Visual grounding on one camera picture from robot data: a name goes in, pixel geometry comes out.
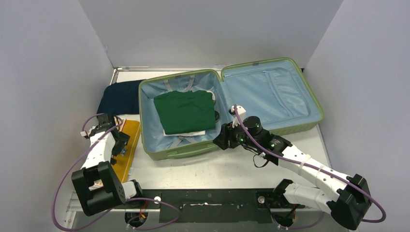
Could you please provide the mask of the black round cosmetic jar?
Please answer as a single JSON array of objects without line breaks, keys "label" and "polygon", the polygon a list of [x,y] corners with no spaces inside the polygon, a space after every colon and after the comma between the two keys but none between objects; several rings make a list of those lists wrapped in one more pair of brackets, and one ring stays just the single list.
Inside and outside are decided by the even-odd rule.
[{"label": "black round cosmetic jar", "polygon": [[218,111],[215,110],[215,122],[218,122],[220,118],[220,114]]}]

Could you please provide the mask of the yellow striped towel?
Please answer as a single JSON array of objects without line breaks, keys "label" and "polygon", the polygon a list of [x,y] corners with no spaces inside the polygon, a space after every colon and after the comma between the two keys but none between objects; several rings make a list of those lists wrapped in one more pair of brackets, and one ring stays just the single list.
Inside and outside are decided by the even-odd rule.
[{"label": "yellow striped towel", "polygon": [[123,119],[123,125],[120,127],[120,131],[129,135],[130,138],[120,154],[114,157],[116,163],[112,164],[112,167],[120,182],[125,183],[128,179],[135,150],[140,138],[141,123],[138,120]]}]

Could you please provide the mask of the white shirt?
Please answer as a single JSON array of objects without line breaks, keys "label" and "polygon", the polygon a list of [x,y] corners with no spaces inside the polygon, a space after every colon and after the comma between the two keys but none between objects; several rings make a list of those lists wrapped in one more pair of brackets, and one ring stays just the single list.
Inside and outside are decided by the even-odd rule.
[{"label": "white shirt", "polygon": [[186,133],[174,133],[174,134],[167,134],[165,130],[163,131],[163,135],[164,136],[181,136],[181,137],[194,137],[194,136],[202,136],[202,135],[206,135],[206,131],[205,130],[201,130],[201,131],[195,131],[195,132],[186,132]]}]

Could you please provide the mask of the white oval lotion bottle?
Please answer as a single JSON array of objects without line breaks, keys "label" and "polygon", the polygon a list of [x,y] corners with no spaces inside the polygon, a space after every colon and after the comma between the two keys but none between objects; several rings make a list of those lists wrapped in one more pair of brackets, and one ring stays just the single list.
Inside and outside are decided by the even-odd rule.
[{"label": "white oval lotion bottle", "polygon": [[216,96],[215,96],[214,92],[212,92],[212,91],[207,91],[207,92],[212,95],[212,101],[215,103],[216,102]]}]

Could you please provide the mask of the dark green cloth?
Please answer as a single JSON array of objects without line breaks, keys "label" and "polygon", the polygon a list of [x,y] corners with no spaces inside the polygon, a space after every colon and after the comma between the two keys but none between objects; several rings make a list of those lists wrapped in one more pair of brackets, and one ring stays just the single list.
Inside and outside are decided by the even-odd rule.
[{"label": "dark green cloth", "polygon": [[153,103],[167,134],[206,131],[216,127],[215,103],[207,91],[172,91],[154,97]]}]

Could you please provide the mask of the green suitcase with blue lining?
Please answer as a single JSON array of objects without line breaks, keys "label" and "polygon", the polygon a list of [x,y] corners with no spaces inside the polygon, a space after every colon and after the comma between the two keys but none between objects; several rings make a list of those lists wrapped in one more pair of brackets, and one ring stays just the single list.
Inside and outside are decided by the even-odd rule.
[{"label": "green suitcase with blue lining", "polygon": [[[212,91],[220,118],[206,135],[164,136],[154,97],[172,92]],[[139,86],[142,145],[153,160],[198,155],[218,149],[213,140],[221,126],[233,120],[229,109],[242,106],[249,116],[260,118],[273,134],[307,131],[324,117],[301,69],[290,58],[231,65],[220,72],[212,69],[173,73],[143,81]]]}]

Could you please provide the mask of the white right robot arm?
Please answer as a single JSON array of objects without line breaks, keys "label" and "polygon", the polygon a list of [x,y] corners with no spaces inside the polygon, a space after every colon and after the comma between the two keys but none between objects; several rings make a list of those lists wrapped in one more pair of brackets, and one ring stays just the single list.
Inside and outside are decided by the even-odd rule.
[{"label": "white right robot arm", "polygon": [[371,206],[369,187],[362,176],[349,176],[323,165],[290,141],[264,129],[256,116],[243,120],[243,125],[223,124],[213,143],[222,150],[241,146],[314,185],[307,187],[283,179],[273,190],[273,205],[320,209],[344,228],[358,228]]}]

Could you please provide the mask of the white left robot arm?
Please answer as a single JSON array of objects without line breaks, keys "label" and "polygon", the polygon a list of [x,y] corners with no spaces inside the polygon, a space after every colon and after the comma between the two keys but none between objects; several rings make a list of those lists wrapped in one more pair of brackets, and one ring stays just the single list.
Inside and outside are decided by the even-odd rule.
[{"label": "white left robot arm", "polygon": [[72,173],[71,180],[83,212],[92,216],[124,205],[133,208],[144,203],[144,193],[136,180],[122,183],[113,169],[115,157],[127,145],[130,136],[119,130],[123,120],[113,114],[97,114],[98,124],[82,129],[90,141],[84,164]]}]

